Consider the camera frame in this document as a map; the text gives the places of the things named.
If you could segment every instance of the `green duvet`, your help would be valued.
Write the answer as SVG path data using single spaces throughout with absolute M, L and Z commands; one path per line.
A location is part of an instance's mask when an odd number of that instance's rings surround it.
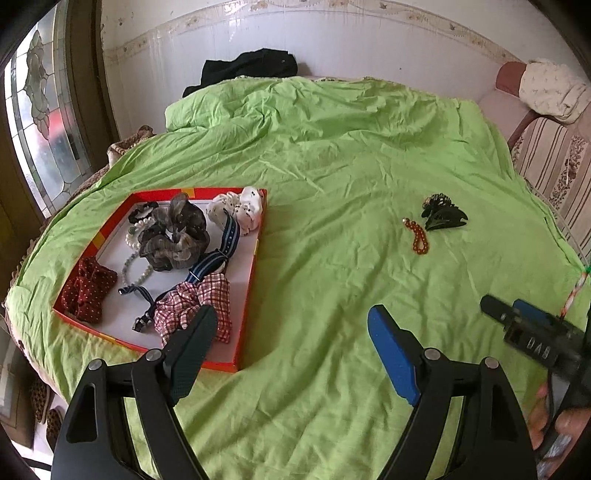
M 410 413 L 367 334 L 378 303 L 451 359 L 498 358 L 530 406 L 544 373 L 504 345 L 480 298 L 558 312 L 582 265 L 475 103 L 377 80 L 237 79 L 171 105 L 166 121 L 168 133 L 127 153 L 54 218 L 9 293 L 25 349 L 66 399 L 91 359 L 137 357 L 51 311 L 118 205 L 140 190 L 254 185 L 268 190 L 268 206 L 243 370 L 202 371 L 176 407 L 212 478 L 377 477 Z M 402 218 L 420 220 L 423 199 L 438 192 L 469 222 L 429 232 L 419 256 Z M 572 322 L 584 322 L 590 296 L 577 298 Z M 450 418 L 458 411 L 454 403 Z M 133 407 L 129 415 L 154 473 Z M 453 435 L 446 430 L 433 477 Z

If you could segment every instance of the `white cloth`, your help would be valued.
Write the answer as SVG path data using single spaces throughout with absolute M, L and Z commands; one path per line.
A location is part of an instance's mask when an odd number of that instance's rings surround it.
M 566 65 L 537 59 L 525 68 L 519 98 L 540 115 L 571 124 L 591 102 L 591 90 Z
M 246 235 L 261 224 L 261 194 L 254 187 L 245 187 L 240 195 L 234 192 L 221 193 L 209 202 L 205 212 L 221 230 L 226 226 L 224 210 L 236 219 L 241 235 Z

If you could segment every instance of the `human hand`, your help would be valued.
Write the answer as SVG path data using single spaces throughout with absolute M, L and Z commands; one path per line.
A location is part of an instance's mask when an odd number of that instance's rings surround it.
M 543 430 L 549 420 L 548 410 L 546 409 L 547 396 L 548 384 L 545 383 L 538 389 L 535 395 L 538 401 L 531 410 L 528 420 L 531 446 L 534 450 L 542 444 L 542 440 L 544 439 Z M 572 437 L 572 440 L 562 455 L 553 460 L 548 460 L 548 463 L 551 465 L 548 467 L 547 476 L 552 475 L 556 471 L 564 461 L 564 458 L 573 449 L 574 444 L 581 436 L 581 433 L 583 433 L 589 419 L 591 419 L 591 408 L 573 408 L 571 410 L 565 410 L 558 416 L 555 425 L 556 431 L 563 435 L 569 435 Z

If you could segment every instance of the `leopard print slipper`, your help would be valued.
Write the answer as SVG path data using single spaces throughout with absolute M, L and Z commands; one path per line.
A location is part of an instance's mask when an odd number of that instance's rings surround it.
M 45 433 L 45 438 L 47 439 L 47 443 L 52 452 L 56 451 L 57 438 L 60 435 L 61 423 L 63 420 L 64 418 L 61 415 L 60 410 L 57 408 L 52 408 L 47 413 L 47 431 Z
M 33 412 L 35 412 L 35 420 L 39 423 L 45 423 L 47 409 L 51 400 L 51 388 L 39 378 L 36 378 L 31 385 L 30 394 L 31 405 L 33 405 Z

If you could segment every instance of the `red plaid scrunchie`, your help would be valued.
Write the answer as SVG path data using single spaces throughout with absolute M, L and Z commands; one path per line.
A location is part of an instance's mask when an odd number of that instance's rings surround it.
M 187 328 L 201 305 L 211 305 L 217 314 L 217 334 L 214 340 L 228 343 L 232 330 L 230 321 L 230 284 L 222 273 L 212 273 L 201 283 L 179 283 L 162 300 L 156 302 L 154 329 L 166 345 L 179 327 Z

